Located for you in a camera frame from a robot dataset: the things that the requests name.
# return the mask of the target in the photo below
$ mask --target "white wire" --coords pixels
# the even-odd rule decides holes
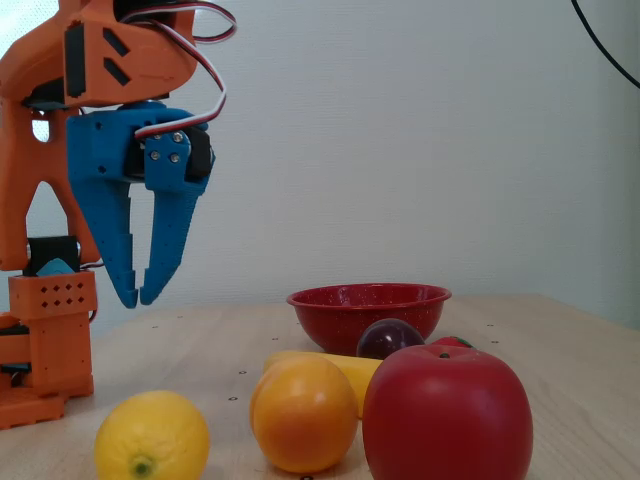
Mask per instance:
[[[183,46],[190,50],[190,51],[195,51],[196,53],[200,54],[200,56],[202,57],[202,59],[204,60],[204,62],[206,63],[206,66],[211,68],[211,70],[218,76],[218,80],[220,81],[220,85],[222,86],[221,89],[221,94],[220,94],[220,98],[218,99],[218,103],[216,103],[216,106],[209,110],[208,112],[199,114],[199,115],[193,115],[191,117],[187,117],[187,118],[183,118],[180,120],[174,120],[172,122],[166,122],[166,123],[160,123],[157,125],[149,125],[147,127],[143,127],[139,130],[136,130],[135,135],[137,137],[139,136],[150,136],[153,133],[149,133],[149,132],[154,132],[158,129],[167,129],[167,128],[173,128],[173,127],[181,127],[183,125],[185,125],[185,123],[189,123],[191,125],[197,125],[199,123],[207,123],[208,117],[214,115],[215,113],[219,112],[219,110],[222,108],[223,103],[225,102],[226,98],[227,98],[227,84],[225,83],[224,79],[220,76],[220,74],[218,73],[218,71],[216,70],[216,67],[213,65],[213,63],[211,63],[211,60],[209,60],[206,55],[204,55],[202,52],[199,52],[198,49],[196,47],[194,47],[191,42],[189,42],[189,40],[187,40],[186,38],[184,38],[182,35],[180,35],[178,32],[176,32],[173,28],[163,24],[163,23],[159,23],[159,22],[153,22],[153,24],[161,29],[163,29],[165,32],[167,32],[169,35],[173,36],[174,38],[176,38],[176,40],[178,40],[181,44],[183,44]]]
[[[209,60],[206,55],[204,55],[201,51],[199,51],[189,40],[183,37],[180,33],[178,33],[173,28],[169,27],[168,25],[165,25],[164,23],[160,23],[158,21],[153,21],[153,20],[151,21],[140,20],[139,22],[136,22],[134,20],[135,17],[142,16],[142,15],[146,16],[146,15],[153,15],[157,13],[174,13],[174,12],[187,12],[187,11],[197,11],[197,10],[207,10],[207,11],[215,12],[221,17],[223,17],[225,20],[227,20],[229,23],[231,23],[232,27],[237,28],[238,26],[237,22],[233,17],[230,17],[224,12],[211,7],[206,3],[203,3],[202,5],[189,5],[189,6],[183,6],[183,7],[175,6],[175,7],[168,7],[168,8],[158,7],[158,8],[144,9],[144,11],[139,13],[132,12],[128,15],[125,15],[122,18],[122,20],[120,20],[123,23],[130,22],[130,23],[152,24],[164,30],[164,32],[167,33],[169,36],[171,36],[174,40],[176,40],[176,42],[180,43],[185,50],[188,50],[191,53],[195,53],[196,55],[198,55],[198,57],[201,57],[202,63],[204,63],[206,67],[210,68],[211,71],[218,77],[217,80],[220,83],[220,87],[221,87],[220,98],[218,99],[218,102],[216,103],[213,109],[205,113],[202,113],[199,115],[193,115],[191,117],[183,118],[180,120],[174,120],[172,122],[166,122],[166,123],[161,123],[157,125],[149,125],[147,127],[140,128],[135,131],[136,137],[149,137],[151,135],[160,133],[159,132],[160,130],[171,131],[171,130],[177,130],[177,129],[183,128],[186,125],[198,125],[200,123],[208,123],[209,121],[211,121],[210,117],[215,116],[216,114],[219,114],[220,111],[222,110],[222,107],[224,106],[224,103],[227,99],[227,85],[224,79],[222,78],[222,76],[220,75],[220,73],[218,72],[218,70],[215,68],[213,63],[211,63],[211,60]],[[213,44],[213,43],[218,43],[218,42],[227,40],[228,38],[229,37],[225,37],[217,41],[203,41],[201,43]]]
[[[120,21],[123,22],[123,23],[127,23],[132,18],[135,18],[135,17],[140,16],[140,15],[153,15],[153,14],[156,14],[156,13],[172,13],[172,12],[195,12],[197,10],[208,10],[210,12],[215,12],[218,15],[220,15],[222,18],[227,20],[229,23],[231,23],[234,27],[238,26],[237,22],[233,18],[229,17],[224,12],[221,12],[220,10],[218,10],[216,8],[212,8],[211,6],[207,6],[207,4],[190,5],[190,6],[187,6],[187,7],[172,7],[172,8],[158,7],[158,8],[150,8],[148,10],[145,9],[144,13],[136,13],[136,12],[129,13],[129,14],[125,15],[124,17],[122,17],[122,20],[120,20]]]

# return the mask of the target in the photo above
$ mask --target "plum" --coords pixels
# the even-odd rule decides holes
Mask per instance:
[[[414,345],[424,345],[422,335],[414,326],[397,318],[386,318],[365,330],[356,355],[384,360],[393,352]]]

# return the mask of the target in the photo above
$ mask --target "orange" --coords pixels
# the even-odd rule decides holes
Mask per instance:
[[[249,420],[264,455],[290,473],[316,473],[347,453],[358,428],[358,402],[349,380],[329,360],[281,360],[251,398]]]

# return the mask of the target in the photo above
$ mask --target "bowl rim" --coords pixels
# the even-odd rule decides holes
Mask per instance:
[[[427,300],[418,300],[415,302],[407,302],[407,303],[392,303],[388,305],[354,305],[354,306],[345,306],[345,305],[318,305],[314,303],[304,303],[295,300],[294,297],[301,295],[303,293],[310,293],[316,290],[324,290],[327,288],[341,288],[341,287],[371,287],[371,286],[388,286],[388,287],[428,287],[433,288],[439,291],[439,295],[434,298],[429,298]],[[450,299],[452,293],[450,290],[439,287],[437,285],[430,285],[425,283],[403,283],[403,282],[373,282],[373,283],[346,283],[343,285],[326,285],[324,287],[315,287],[308,288],[306,290],[300,290],[299,292],[292,293],[287,297],[287,303],[294,307],[308,307],[315,308],[318,310],[399,310],[402,308],[415,308],[415,307],[424,307],[428,305],[433,305],[436,303],[444,302],[445,300]]]

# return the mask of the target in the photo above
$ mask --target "gripper claw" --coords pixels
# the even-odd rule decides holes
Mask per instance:
[[[155,195],[151,256],[140,288],[150,305],[182,261],[196,202],[208,184],[214,156],[206,125],[149,137],[133,133],[190,116],[158,102],[94,112],[68,120],[69,179],[89,224],[111,282],[127,308],[138,300],[130,232],[132,183],[145,183]]]

